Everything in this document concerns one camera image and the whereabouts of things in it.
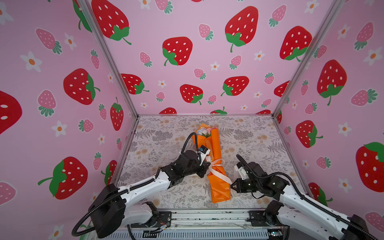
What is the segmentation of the orange wrapping paper sheet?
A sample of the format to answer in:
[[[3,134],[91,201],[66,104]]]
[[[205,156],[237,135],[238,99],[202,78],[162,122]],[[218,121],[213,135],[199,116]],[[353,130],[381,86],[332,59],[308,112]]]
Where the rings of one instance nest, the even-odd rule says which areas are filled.
[[[211,136],[205,138],[203,136],[197,137],[197,143],[206,146],[211,150],[211,153],[206,157],[206,161],[210,162],[208,179],[211,186],[211,197],[214,204],[229,201],[231,199],[230,185],[232,184],[231,179],[227,176],[226,171],[223,167],[224,160],[222,158],[221,142],[219,129],[216,127],[210,127],[206,124],[202,124],[200,128],[212,128]]]

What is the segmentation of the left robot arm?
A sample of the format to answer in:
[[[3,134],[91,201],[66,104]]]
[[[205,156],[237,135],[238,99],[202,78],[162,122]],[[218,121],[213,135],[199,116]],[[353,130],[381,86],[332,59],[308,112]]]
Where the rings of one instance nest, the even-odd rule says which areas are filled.
[[[154,176],[133,185],[117,187],[110,184],[104,187],[88,212],[74,226],[72,236],[79,237],[96,231],[97,237],[101,239],[123,225],[154,225],[159,215],[154,204],[138,206],[137,203],[180,184],[187,176],[203,178],[211,165],[206,161],[209,154],[210,149],[204,146],[196,152],[187,150],[174,162],[159,168]]]

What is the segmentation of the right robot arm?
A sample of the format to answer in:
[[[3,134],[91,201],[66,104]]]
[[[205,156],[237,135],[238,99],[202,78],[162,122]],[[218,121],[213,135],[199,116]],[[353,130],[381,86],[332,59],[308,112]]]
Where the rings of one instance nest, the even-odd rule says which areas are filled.
[[[256,221],[269,226],[282,224],[297,229],[317,240],[374,240],[364,219],[351,217],[319,204],[307,197],[287,174],[267,174],[255,163],[247,163],[241,156],[236,165],[240,178],[231,184],[237,193],[261,193],[273,200]]]

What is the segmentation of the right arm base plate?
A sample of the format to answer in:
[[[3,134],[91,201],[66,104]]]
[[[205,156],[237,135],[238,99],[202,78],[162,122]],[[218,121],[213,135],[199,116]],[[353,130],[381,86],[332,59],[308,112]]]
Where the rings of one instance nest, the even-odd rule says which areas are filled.
[[[249,211],[249,218],[246,221],[253,227],[285,227],[286,225],[278,220],[278,214],[270,211]]]

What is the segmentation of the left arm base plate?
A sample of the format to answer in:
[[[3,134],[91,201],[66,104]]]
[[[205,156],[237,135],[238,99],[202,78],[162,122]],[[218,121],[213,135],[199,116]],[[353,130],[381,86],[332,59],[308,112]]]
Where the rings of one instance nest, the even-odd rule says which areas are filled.
[[[152,216],[146,223],[131,224],[132,228],[160,228],[162,226],[169,227],[172,221],[172,212],[160,211]]]

